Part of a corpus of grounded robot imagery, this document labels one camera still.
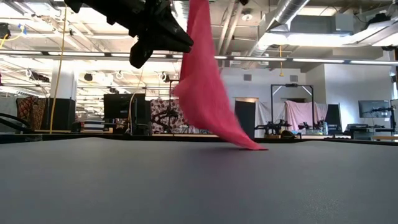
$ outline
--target exposed ductwork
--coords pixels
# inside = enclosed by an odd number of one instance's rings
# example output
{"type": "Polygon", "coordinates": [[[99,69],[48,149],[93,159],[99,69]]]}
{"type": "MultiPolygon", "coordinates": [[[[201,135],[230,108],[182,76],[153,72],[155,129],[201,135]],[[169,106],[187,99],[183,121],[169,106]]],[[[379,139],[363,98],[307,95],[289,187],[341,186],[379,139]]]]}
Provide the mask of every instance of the exposed ductwork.
{"type": "Polygon", "coordinates": [[[263,35],[259,38],[259,41],[254,44],[253,48],[248,53],[248,56],[261,56],[267,50],[268,46],[262,43],[266,42],[265,35],[267,31],[279,27],[281,25],[288,25],[290,21],[300,12],[300,10],[309,2],[310,0],[280,0],[277,9],[273,11],[273,18],[270,23],[268,23],[267,29],[264,30],[263,35]]]}

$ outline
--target ceiling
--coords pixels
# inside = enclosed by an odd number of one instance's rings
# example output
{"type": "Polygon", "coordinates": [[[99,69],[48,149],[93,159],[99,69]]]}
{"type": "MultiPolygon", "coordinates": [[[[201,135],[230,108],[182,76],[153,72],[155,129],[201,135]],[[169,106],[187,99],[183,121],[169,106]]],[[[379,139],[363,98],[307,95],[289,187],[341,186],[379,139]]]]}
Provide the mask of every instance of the ceiling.
{"type": "MultiPolygon", "coordinates": [[[[22,35],[13,41],[5,42],[2,50],[45,50],[45,51],[59,51],[62,45],[63,32],[63,12],[65,10],[63,2],[48,1],[48,0],[25,0],[18,1],[18,6],[22,7],[25,13],[21,12],[21,7],[15,7],[15,2],[12,4],[0,3],[0,22],[10,24],[12,37],[17,37],[21,34],[19,24],[22,24],[27,29],[27,34],[22,35]]],[[[187,2],[180,3],[181,6],[186,6],[187,2]]],[[[213,39],[215,47],[219,42],[223,24],[226,20],[225,12],[229,6],[229,0],[215,0],[210,2],[211,26],[213,32],[213,39]]],[[[386,6],[390,1],[374,0],[374,1],[331,1],[331,0],[311,0],[306,7],[304,7],[299,15],[308,16],[332,16],[336,10],[344,10],[345,13],[352,13],[352,11],[361,9],[368,11],[377,7],[386,6]]],[[[245,54],[249,51],[259,38],[258,25],[264,14],[274,10],[277,5],[277,0],[250,0],[245,9],[251,9],[252,19],[244,21],[238,16],[238,23],[233,31],[233,38],[228,46],[227,53],[240,52],[245,54]]],[[[186,23],[186,18],[179,17],[179,23],[186,23]]],[[[71,9],[67,9],[67,32],[65,34],[65,50],[77,52],[129,52],[137,39],[128,35],[128,30],[119,24],[113,26],[106,22],[106,17],[89,7],[81,8],[78,14],[75,14],[71,9]]],[[[352,52],[356,49],[347,49],[347,52],[352,52]]],[[[269,47],[266,54],[269,56],[278,57],[282,50],[283,57],[326,57],[331,54],[333,47],[305,47],[296,45],[283,45],[281,49],[278,47],[269,47]]],[[[373,51],[381,52],[379,48],[374,48],[373,51]]],[[[374,59],[374,54],[361,54],[362,58],[371,57],[374,59]]],[[[28,84],[37,83],[29,80],[27,77],[27,70],[33,70],[46,77],[52,78],[53,64],[57,63],[50,59],[31,59],[31,58],[17,58],[17,57],[3,57],[0,58],[0,72],[2,74],[3,83],[28,84]]],[[[117,60],[76,60],[76,67],[80,71],[79,85],[102,85],[98,82],[86,82],[84,75],[86,73],[112,75],[115,85],[120,86],[168,86],[159,78],[159,74],[165,72],[178,78],[180,72],[181,61],[174,62],[147,62],[141,69],[132,67],[128,61],[117,60]]],[[[279,62],[270,63],[271,68],[277,68],[279,62]]],[[[257,66],[256,63],[245,66],[257,66]]],[[[291,63],[284,65],[285,68],[302,68],[304,63],[291,63]]],[[[20,88],[29,93],[36,93],[43,95],[49,91],[49,87],[45,88],[20,88]]],[[[92,96],[102,95],[108,93],[109,90],[90,89],[78,90],[78,95],[92,96]]]]}

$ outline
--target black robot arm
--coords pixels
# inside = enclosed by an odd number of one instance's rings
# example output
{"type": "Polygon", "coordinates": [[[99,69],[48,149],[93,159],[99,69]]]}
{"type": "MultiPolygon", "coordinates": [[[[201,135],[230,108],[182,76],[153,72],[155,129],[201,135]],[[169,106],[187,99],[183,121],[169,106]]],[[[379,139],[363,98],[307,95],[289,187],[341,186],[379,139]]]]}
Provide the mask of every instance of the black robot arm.
{"type": "Polygon", "coordinates": [[[171,13],[169,0],[65,0],[76,13],[87,4],[115,22],[129,29],[131,37],[139,40],[130,51],[130,64],[141,68],[154,50],[188,53],[193,40],[179,26],[171,13]]]}

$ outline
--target red cloth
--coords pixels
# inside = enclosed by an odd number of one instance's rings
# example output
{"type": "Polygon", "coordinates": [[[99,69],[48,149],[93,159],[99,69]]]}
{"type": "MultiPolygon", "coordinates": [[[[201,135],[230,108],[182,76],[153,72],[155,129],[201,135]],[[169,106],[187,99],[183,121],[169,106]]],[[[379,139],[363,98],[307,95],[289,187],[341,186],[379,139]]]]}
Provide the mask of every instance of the red cloth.
{"type": "Polygon", "coordinates": [[[208,129],[233,144],[264,149],[246,135],[230,110],[214,59],[208,0],[190,0],[187,33],[194,45],[191,52],[183,56],[180,84],[175,89],[184,117],[196,128],[208,129]]]}

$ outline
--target gray table surface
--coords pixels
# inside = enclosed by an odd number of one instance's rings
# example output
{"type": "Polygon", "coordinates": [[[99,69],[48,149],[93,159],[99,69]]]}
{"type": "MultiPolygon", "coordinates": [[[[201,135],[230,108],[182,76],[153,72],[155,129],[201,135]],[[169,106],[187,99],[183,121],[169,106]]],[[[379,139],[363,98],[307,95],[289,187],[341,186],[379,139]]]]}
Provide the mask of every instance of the gray table surface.
{"type": "Polygon", "coordinates": [[[336,142],[0,145],[0,223],[398,223],[398,148],[336,142]]]}

